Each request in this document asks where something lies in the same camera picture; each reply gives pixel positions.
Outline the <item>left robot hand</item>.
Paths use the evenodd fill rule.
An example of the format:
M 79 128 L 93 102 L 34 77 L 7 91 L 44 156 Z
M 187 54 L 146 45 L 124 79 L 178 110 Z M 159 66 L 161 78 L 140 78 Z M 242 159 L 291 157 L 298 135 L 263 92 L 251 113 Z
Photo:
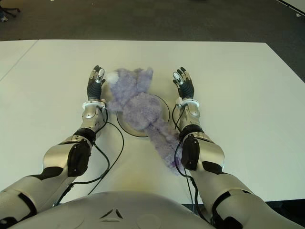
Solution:
M 91 71 L 87 85 L 88 100 L 99 101 L 101 99 L 102 85 L 105 82 L 104 73 L 105 70 L 99 65 L 96 65 Z

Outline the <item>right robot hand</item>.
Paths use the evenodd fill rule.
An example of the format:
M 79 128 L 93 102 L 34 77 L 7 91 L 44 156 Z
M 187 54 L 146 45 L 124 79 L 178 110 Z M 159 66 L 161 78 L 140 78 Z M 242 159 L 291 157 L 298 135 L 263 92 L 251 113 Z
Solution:
M 193 83 L 185 68 L 181 67 L 173 73 L 173 83 L 177 86 L 178 94 L 182 99 L 193 99 Z

